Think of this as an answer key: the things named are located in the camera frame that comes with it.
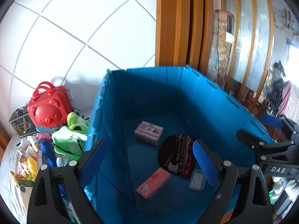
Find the blue plastic storage crate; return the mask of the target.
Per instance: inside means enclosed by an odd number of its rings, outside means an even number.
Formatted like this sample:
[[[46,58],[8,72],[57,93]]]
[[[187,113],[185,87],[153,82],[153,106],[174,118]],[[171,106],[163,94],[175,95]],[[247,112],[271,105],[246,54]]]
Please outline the blue plastic storage crate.
[[[161,141],[172,135],[200,139],[223,160],[250,167],[254,152],[240,142],[240,129],[265,143],[266,128],[237,100],[190,67],[154,67],[107,72],[96,96],[85,149],[104,138],[107,152],[89,185],[92,204],[105,223],[196,223],[216,188],[189,188],[172,175],[151,199],[136,188],[158,168],[158,148],[135,138],[146,121],[163,127]]]

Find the rolled patterned carpet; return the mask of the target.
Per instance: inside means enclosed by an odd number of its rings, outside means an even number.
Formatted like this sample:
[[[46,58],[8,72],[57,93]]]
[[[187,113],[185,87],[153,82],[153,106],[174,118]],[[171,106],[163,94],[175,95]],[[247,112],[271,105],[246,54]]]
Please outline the rolled patterned carpet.
[[[231,49],[234,44],[234,15],[218,9],[214,12],[212,44],[209,54],[207,77],[224,88],[229,71]]]

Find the striped grey table cloth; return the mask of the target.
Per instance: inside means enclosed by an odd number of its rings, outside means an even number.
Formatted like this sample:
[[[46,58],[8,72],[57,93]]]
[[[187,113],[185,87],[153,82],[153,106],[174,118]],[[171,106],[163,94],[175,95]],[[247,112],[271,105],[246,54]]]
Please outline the striped grey table cloth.
[[[14,173],[17,172],[19,155],[16,150],[16,145],[18,143],[20,143],[20,138],[17,135],[13,135],[1,160],[1,197],[15,219],[20,223],[26,223],[27,211],[22,198],[19,197],[18,191],[16,190],[15,182],[10,175],[10,171]]]

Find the pink white barcode box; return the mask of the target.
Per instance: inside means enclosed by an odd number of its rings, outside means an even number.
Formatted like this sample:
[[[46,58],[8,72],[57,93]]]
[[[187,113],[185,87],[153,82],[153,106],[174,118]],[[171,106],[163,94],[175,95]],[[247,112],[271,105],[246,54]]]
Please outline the pink white barcode box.
[[[161,126],[142,121],[135,129],[134,135],[143,142],[157,146],[163,130]]]

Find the green frog plush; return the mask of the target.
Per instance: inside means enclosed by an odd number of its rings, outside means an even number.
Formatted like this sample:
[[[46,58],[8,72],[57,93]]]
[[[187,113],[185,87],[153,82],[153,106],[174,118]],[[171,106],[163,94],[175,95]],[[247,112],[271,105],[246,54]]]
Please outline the green frog plush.
[[[87,141],[89,130],[89,121],[83,119],[75,112],[67,116],[67,126],[52,133],[54,151],[57,154],[67,156],[70,160],[78,160]]]

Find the wooden door frame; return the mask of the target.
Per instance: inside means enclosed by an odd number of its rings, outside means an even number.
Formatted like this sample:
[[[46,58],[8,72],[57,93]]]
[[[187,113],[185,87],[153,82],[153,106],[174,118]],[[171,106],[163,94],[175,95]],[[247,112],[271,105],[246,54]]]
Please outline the wooden door frame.
[[[207,74],[213,0],[157,0],[156,66],[185,66]]]

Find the small clear plastic packet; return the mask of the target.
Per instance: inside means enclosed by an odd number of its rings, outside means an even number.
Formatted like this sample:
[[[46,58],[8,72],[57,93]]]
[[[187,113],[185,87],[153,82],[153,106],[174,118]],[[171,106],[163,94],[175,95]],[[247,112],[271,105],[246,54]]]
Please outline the small clear plastic packet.
[[[194,191],[202,191],[205,187],[205,183],[206,178],[203,174],[203,171],[201,171],[201,169],[195,169],[189,182],[189,189]]]

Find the pink tissue pack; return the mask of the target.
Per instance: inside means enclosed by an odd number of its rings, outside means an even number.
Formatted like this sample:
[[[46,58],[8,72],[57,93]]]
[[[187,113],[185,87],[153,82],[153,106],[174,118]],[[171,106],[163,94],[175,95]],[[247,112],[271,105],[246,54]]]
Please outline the pink tissue pack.
[[[161,187],[168,183],[171,174],[158,168],[145,182],[137,187],[136,192],[144,199],[150,199]]]

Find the blue furry toy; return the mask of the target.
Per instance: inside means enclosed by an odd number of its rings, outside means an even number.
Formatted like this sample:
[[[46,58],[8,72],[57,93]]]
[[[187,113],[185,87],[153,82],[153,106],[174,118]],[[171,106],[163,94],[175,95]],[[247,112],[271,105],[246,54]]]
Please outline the blue furry toy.
[[[49,139],[42,139],[39,140],[39,145],[44,163],[50,168],[57,167],[56,156],[51,141]]]

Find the black gift bag box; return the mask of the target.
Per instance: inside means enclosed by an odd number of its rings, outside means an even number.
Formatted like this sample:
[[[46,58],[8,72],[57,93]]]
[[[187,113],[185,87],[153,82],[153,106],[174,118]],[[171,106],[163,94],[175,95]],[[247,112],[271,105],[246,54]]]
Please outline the black gift bag box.
[[[26,106],[17,108],[12,113],[9,123],[19,138],[37,133],[36,126],[31,120]]]

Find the dark knit California beanie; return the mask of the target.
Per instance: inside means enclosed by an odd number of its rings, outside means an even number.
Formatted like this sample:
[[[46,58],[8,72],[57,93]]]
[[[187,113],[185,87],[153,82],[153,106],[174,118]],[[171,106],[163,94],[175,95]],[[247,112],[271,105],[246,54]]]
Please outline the dark knit California beanie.
[[[158,163],[162,169],[182,178],[190,178],[195,166],[194,139],[186,135],[167,137],[158,150]]]

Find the red bear mini suitcase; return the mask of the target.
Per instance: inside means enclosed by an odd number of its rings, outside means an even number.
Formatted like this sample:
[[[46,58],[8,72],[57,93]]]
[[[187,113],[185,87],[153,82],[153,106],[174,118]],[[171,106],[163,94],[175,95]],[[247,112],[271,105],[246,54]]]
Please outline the red bear mini suitcase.
[[[44,81],[34,90],[27,111],[35,126],[55,128],[66,124],[73,106],[64,86]]]

